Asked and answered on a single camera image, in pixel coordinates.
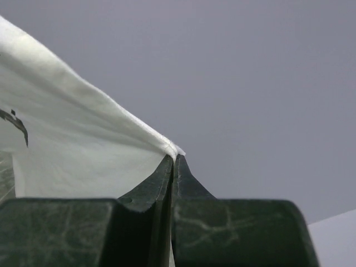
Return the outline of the white garment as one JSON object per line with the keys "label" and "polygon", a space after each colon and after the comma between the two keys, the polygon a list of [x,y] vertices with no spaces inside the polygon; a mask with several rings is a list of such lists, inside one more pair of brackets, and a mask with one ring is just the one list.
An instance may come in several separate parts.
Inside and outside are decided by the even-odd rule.
{"label": "white garment", "polygon": [[1,151],[18,198],[118,198],[183,154],[5,18]]}

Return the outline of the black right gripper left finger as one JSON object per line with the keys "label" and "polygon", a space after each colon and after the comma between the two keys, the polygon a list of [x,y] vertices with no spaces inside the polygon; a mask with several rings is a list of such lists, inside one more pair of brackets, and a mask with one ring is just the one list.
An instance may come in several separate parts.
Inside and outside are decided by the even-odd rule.
{"label": "black right gripper left finger", "polygon": [[118,199],[18,199],[1,155],[2,266],[173,266],[173,162]]}

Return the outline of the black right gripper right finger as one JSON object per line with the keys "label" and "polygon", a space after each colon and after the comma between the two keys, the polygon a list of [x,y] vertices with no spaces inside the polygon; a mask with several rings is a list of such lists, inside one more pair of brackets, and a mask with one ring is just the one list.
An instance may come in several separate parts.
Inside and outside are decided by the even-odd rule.
{"label": "black right gripper right finger", "polygon": [[319,266],[293,202],[216,198],[183,155],[174,166],[171,232],[176,266]]}

